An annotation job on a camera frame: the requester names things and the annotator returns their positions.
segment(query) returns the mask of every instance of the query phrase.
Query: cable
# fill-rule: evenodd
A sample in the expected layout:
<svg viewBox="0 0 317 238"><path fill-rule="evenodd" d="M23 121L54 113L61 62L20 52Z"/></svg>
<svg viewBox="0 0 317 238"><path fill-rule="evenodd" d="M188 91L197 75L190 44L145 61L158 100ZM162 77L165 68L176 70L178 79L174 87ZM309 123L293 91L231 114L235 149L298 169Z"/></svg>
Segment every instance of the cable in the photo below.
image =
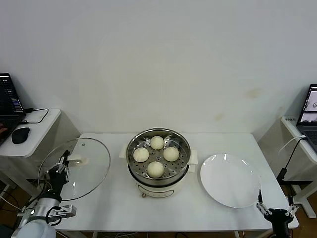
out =
<svg viewBox="0 0 317 238"><path fill-rule="evenodd" d="M24 120L24 121L20 121L19 124L38 124L38 123L41 123L43 121L43 119L46 117L46 115L49 113L48 108L39 108L39 109L27 108L27 109L25 109L26 113L30 113L30 112L34 112L34 111L41 111L41 110L46 110L46 113L44 114L44 116L42 117L42 119L40 121L34 122L34 121Z"/></svg>
<svg viewBox="0 0 317 238"><path fill-rule="evenodd" d="M286 164L286 166L285 166L285 169L287 168L289 162L291 161L291 158L292 158L292 156L293 156L293 154L294 154L294 152L295 152L295 150L296 150L296 148L297 148L297 146L298 146L298 144L299 144L299 142L300 142L301 140L307 140L307 139L306 139L306 137L303 137L303 138L301 138L301 139L299 139L299 140L297 141L297 143L296 143L296 145L295 145L295 147L294 147L294 149L293 149L293 152L292 152L291 156L290 156L289 159L288 159L288 162L287 162L287 164Z"/></svg>
<svg viewBox="0 0 317 238"><path fill-rule="evenodd" d="M109 237L109 236L106 236L106 235L103 235L103 237L105 238L119 238L119 237L129 237L129 236L132 236L134 234L136 234L137 232L133 232L133 233L130 233L130 234L126 234L126 233L123 233L123 232L119 232L118 234L116 234L115 236L113 237Z"/></svg>
<svg viewBox="0 0 317 238"><path fill-rule="evenodd" d="M293 139L290 139L279 151L278 151L278 154L281 153L282 149L284 149L291 141L297 139L297 138L305 138L306 136L304 135L300 135L300 136L296 136L294 137Z"/></svg>
<svg viewBox="0 0 317 238"><path fill-rule="evenodd" d="M38 198L39 198L39 196L41 196L41 194L44 192L45 185L46 185L46 182L44 182L44 185L43 185L43 188L42 188L42 190L41 190L40 194L39 194L39 195L37 195L35 198L33 198L31 201L27 202L27 203L26 203L26 205L25 205L25 207L30 206L30 205L32 204L32 202L34 202L36 199L38 199Z"/></svg>
<svg viewBox="0 0 317 238"><path fill-rule="evenodd" d="M16 200L15 197L13 197L10 193L4 191L4 190L0 190L1 192L5 192L6 194L8 194L10 197L13 198L13 200L16 202L16 206L19 207L19 203L18 201ZM3 210L3 211L7 211L7 212L16 212L18 210L20 210L20 208L18 208L18 210L7 210L7 209L3 209L3 208L0 208L0 210Z"/></svg>
<svg viewBox="0 0 317 238"><path fill-rule="evenodd" d="M276 180L277 180L277 182L278 182L279 184L282 184L282 183L284 182L283 179L285 178L285 175L286 175L286 173L287 173L287 166L288 166L289 162L291 161L291 159L292 159L292 157L293 157L293 154L294 154L294 152L295 152L295 150L296 150L296 148L297 148L297 146L298 146L298 144L299 144L299 142L300 142L301 140L307 140L307 139L306 139L306 137L302 137L302 138L300 138L300 139L297 141L297 143L296 143L296 145L295 145L295 147L294 147L294 149L293 149L293 152L292 152L291 156L290 156L289 159L288 159L288 162L287 162L286 166L281 169L281 171L279 172L278 176L276 177Z"/></svg>
<svg viewBox="0 0 317 238"><path fill-rule="evenodd" d="M59 207L59 206L54 206L54 207L51 207L51 208L48 210L48 212L47 212L47 214L46 214L46 216L45 216L45 221L46 221L47 224L50 223L50 222L49 222L49 215L50 215L51 211L52 211L52 210L60 210L60 209L61 209L61 207ZM51 226L57 226L59 223L61 223L61 217L58 217L58 218L59 218L59 221L58 221L57 223L51 224Z"/></svg>
<svg viewBox="0 0 317 238"><path fill-rule="evenodd" d="M178 234L182 234L184 237L188 238L188 236L186 236L186 235L185 235L184 233L182 233L182 232L177 232L177 233L175 234L175 238L177 238Z"/></svg>
<svg viewBox="0 0 317 238"><path fill-rule="evenodd" d="M1 197L1 196L0 196L0 198L2 198L4 201L6 201L8 204L10 204L12 207L15 207L16 209L18 209L18 210L22 211L22 209L20 209L20 208L18 208L18 207L16 207L16 206L14 206L13 204L11 204L11 203L10 203L10 202L8 202L7 200L5 200L3 197Z"/></svg>

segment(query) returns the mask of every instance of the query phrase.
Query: glass lid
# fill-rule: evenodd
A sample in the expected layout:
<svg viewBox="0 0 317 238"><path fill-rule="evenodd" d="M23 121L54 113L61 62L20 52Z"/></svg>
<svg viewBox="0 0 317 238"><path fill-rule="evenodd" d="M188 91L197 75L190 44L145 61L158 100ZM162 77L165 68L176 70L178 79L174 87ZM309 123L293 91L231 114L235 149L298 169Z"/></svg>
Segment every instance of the glass lid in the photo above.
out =
<svg viewBox="0 0 317 238"><path fill-rule="evenodd" d="M110 168L110 153L100 141L92 138L77 138L67 141L53 149L42 162L38 183L47 181L48 170L60 159L67 156L68 182L60 194L63 201L81 198L95 190L106 178Z"/></svg>

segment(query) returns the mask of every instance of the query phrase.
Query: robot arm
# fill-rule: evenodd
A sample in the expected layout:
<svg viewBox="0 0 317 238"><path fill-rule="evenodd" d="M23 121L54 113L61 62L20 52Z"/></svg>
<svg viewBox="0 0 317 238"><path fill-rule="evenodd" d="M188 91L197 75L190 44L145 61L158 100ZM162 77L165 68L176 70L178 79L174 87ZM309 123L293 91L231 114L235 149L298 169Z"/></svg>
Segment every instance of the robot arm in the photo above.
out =
<svg viewBox="0 0 317 238"><path fill-rule="evenodd" d="M59 162L47 171L50 186L38 196L37 204L30 216L22 220L12 238L55 238L54 226L63 218L76 215L77 209L73 205L59 206L62 201L60 193L64 184L68 183L68 156L69 151L66 150Z"/></svg>
<svg viewBox="0 0 317 238"><path fill-rule="evenodd" d="M272 223L273 238L290 238L288 224L294 219L298 206L294 205L293 199L289 200L288 210L269 208L263 204L261 190L258 196L257 208L264 215L264 218Z"/></svg>

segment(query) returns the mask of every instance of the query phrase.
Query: steamed bun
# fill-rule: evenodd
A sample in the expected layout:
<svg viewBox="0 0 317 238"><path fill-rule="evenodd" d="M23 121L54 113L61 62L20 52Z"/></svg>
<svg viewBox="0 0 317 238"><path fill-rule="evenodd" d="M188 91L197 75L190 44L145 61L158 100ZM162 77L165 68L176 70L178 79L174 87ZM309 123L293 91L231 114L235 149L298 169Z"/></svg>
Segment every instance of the steamed bun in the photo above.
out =
<svg viewBox="0 0 317 238"><path fill-rule="evenodd" d="M136 162L144 162L149 158L149 152L146 148L138 148L133 153L133 158Z"/></svg>
<svg viewBox="0 0 317 238"><path fill-rule="evenodd" d="M157 161L148 165L148 175L152 178L159 178L164 174L164 166Z"/></svg>
<svg viewBox="0 0 317 238"><path fill-rule="evenodd" d="M164 147L164 140L160 136L154 136L152 137L150 141L150 146L155 150L160 150Z"/></svg>
<svg viewBox="0 0 317 238"><path fill-rule="evenodd" d="M164 159L170 162L174 162L179 157L179 151L174 147L168 147L163 153Z"/></svg>

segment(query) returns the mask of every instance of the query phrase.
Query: floor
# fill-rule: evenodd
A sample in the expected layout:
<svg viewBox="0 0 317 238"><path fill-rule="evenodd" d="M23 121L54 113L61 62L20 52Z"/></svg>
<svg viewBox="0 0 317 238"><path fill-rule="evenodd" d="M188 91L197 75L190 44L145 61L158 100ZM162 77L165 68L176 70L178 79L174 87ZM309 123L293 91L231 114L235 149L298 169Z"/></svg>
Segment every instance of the floor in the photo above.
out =
<svg viewBox="0 0 317 238"><path fill-rule="evenodd" d="M283 186L283 191L286 195L290 194L290 188L287 186ZM24 192L20 188L16 188L10 192L12 196L14 196L19 206L22 207L30 198L30 196ZM15 201L7 196L7 200L14 205L16 204ZM308 198L310 204L314 208L314 210L317 212L317 193L311 195ZM7 210L15 210L14 208L10 207L7 203L0 203L0 206L2 209ZM5 225L9 228L13 228L15 221L16 221L16 214L17 212L8 212L4 210L0 210L0 224ZM299 220L299 227L293 230L293 237L294 238L317 238L317 219L309 219L304 210L300 208L297 213L296 217ZM88 238L92 237L92 232L84 233ZM109 237L115 237L116 233L99 233L98 238L109 238ZM63 236L56 234L57 238L62 238ZM136 233L129 236L130 238L235 238L233 232L226 232L226 233L184 233L184 234L177 234L176 233Z"/></svg>

